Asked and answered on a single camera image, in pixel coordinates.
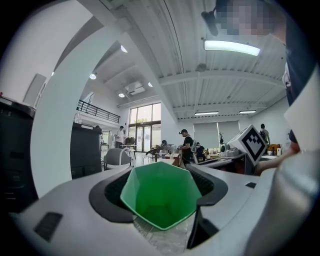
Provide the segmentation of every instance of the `man in black shirt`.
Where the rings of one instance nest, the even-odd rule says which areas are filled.
[[[316,57],[294,20],[271,0],[216,0],[214,11],[203,12],[201,15],[215,36],[218,33],[216,24],[221,24],[221,28],[226,29],[228,35],[271,34],[286,46],[285,71],[289,82],[286,82],[285,89],[291,106],[304,89],[316,66]],[[291,143],[284,154],[258,163],[256,167],[258,174],[266,169],[278,167],[284,159],[300,151],[292,130],[289,138]]]
[[[193,145],[194,140],[188,134],[188,131],[186,129],[182,129],[179,134],[184,137],[183,145],[179,148],[179,150],[182,150],[182,161],[184,163],[184,166],[186,166],[187,164],[190,164],[190,160],[192,158],[191,146]]]
[[[205,148],[203,147],[203,146],[201,146],[200,145],[200,142],[197,142],[196,143],[196,157],[198,158],[198,160],[199,160],[199,158],[202,158],[202,160],[203,161],[205,161],[206,160],[206,156],[205,156],[205,154],[204,154],[204,150],[205,150]]]

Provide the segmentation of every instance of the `railing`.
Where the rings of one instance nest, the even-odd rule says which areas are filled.
[[[79,100],[76,110],[96,116],[98,118],[109,120],[111,122],[119,123],[120,116],[112,114],[103,110],[102,108],[96,107],[82,100]]]

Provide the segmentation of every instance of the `fluorescent light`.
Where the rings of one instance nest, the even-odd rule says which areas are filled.
[[[201,113],[195,113],[195,116],[203,116],[203,115],[215,115],[215,114],[219,114],[218,111],[215,112],[201,112]]]
[[[255,113],[255,110],[243,110],[243,111],[239,111],[239,114],[251,114],[251,113]]]
[[[121,45],[121,51],[123,51],[124,53],[127,53],[128,51],[126,50],[126,48],[124,48],[122,45]]]
[[[92,80],[95,80],[95,79],[97,78],[97,76],[96,76],[96,74],[91,73],[91,74],[89,75],[89,78],[92,79]]]
[[[216,40],[205,40],[204,49],[207,51],[232,51],[244,54],[251,54],[258,56],[260,49],[238,42],[228,42],[228,41],[216,41]]]

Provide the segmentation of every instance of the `clear plastic bottle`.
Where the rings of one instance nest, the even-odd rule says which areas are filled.
[[[82,124],[82,119],[81,119],[81,114],[80,111],[78,110],[74,116],[74,122],[76,124]]]

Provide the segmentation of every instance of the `cap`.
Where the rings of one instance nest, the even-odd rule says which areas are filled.
[[[187,133],[188,131],[186,129],[182,129],[179,134],[182,134],[182,133]]]

